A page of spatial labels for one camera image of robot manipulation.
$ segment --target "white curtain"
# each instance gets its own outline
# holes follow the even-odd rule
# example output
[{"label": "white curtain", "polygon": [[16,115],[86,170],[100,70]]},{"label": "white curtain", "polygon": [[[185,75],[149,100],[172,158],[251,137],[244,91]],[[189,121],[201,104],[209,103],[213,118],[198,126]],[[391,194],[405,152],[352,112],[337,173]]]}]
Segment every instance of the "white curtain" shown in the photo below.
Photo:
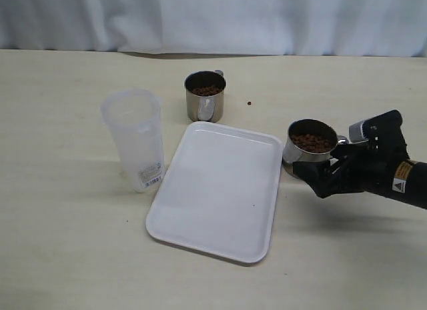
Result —
[{"label": "white curtain", "polygon": [[427,0],[0,0],[0,48],[427,56]]}]

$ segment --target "white table surface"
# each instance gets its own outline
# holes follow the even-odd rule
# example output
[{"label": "white table surface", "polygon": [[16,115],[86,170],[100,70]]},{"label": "white table surface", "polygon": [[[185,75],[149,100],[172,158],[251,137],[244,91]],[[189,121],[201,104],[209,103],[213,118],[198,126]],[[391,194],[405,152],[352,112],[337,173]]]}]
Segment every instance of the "white table surface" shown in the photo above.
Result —
[{"label": "white table surface", "polygon": [[398,109],[411,157],[427,161],[427,59],[0,51],[0,309],[425,309],[427,211],[317,199],[283,170],[256,266],[148,236],[155,189],[130,190],[99,105],[129,87],[159,95],[169,163],[190,123],[183,80],[200,69],[224,70],[220,123],[286,141],[296,119],[347,134]]}]

